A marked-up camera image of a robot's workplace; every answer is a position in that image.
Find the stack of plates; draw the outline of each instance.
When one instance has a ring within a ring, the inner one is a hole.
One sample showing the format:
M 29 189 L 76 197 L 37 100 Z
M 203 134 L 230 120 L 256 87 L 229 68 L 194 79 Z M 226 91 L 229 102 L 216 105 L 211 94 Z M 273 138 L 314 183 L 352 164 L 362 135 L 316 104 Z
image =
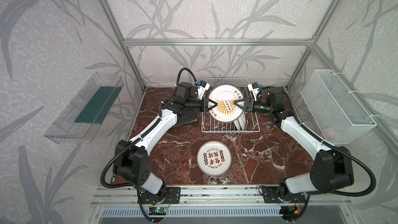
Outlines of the stack of plates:
M 217 102 L 217 106 L 209 112 L 211 117 L 221 123 L 234 122 L 238 130 L 246 128 L 244 112 L 241 108 L 234 105 L 234 101 L 244 98 L 242 91 L 230 84 L 223 84 L 215 87 L 209 94 L 209 99 Z

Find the clear plastic tray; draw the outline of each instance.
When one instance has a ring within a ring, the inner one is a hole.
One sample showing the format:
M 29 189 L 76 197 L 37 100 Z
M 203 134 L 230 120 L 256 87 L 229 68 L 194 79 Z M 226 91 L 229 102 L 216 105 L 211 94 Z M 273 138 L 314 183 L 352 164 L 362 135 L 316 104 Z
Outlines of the clear plastic tray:
M 91 143 L 123 86 L 121 76 L 94 72 L 44 136 L 58 144 Z

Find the plate with orange sunburst design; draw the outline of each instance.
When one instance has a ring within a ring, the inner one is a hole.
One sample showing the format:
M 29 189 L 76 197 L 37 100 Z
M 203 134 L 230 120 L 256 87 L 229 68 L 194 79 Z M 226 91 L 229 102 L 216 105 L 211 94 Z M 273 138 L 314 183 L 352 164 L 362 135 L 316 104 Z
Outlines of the plate with orange sunburst design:
M 230 84 L 223 84 L 215 87 L 209 94 L 209 99 L 217 102 L 217 106 L 210 109 L 210 115 L 217 121 L 223 123 L 229 123 L 242 114 L 243 110 L 236 105 L 234 101 L 242 99 L 242 91 Z

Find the white wire dish rack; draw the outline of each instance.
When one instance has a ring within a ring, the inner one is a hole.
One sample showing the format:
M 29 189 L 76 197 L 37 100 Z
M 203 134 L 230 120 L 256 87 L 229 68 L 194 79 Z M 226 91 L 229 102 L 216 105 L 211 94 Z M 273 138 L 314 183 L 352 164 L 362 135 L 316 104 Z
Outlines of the white wire dish rack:
M 203 80 L 210 84 L 210 89 L 205 92 L 205 97 L 213 90 L 213 88 L 222 84 L 231 84 L 239 87 L 243 95 L 252 98 L 247 86 L 249 79 L 245 77 L 225 77 L 225 78 L 203 78 Z M 244 130 L 238 130 L 233 122 L 221 123 L 210 116 L 208 112 L 202 113 L 202 132 L 205 133 L 248 133 L 260 132 L 260 125 L 258 123 L 257 114 L 253 112 L 244 112 L 246 118 L 246 126 Z
M 323 138 L 347 144 L 376 126 L 373 117 L 330 69 L 316 69 L 301 91 Z

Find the wallpaper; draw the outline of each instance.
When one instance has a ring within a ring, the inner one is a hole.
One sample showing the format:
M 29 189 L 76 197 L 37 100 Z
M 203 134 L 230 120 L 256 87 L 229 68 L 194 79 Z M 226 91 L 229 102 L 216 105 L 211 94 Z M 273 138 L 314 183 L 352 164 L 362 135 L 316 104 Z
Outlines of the wallpaper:
M 0 38 L 0 223 L 81 223 L 142 90 L 98 0 L 1 0 Z M 92 143 L 45 138 L 93 72 L 125 86 Z
M 126 38 L 311 38 L 331 0 L 107 0 Z M 285 86 L 304 47 L 130 46 L 148 86 L 198 78 L 249 77 Z
M 124 38 L 310 38 L 331 0 L 108 0 Z
M 190 68 L 198 80 L 247 77 L 249 82 L 285 86 L 304 49 L 304 46 L 140 46 L 131 48 L 130 53 L 148 86 L 173 87 L 181 67 Z M 181 81 L 192 82 L 191 76 L 184 72 Z
M 343 0 L 317 45 L 378 114 L 398 134 L 398 0 Z M 377 178 L 376 190 L 351 198 L 364 224 L 396 223 L 398 160 L 374 130 L 347 146 Z M 368 186 L 367 174 L 354 167 L 356 183 Z

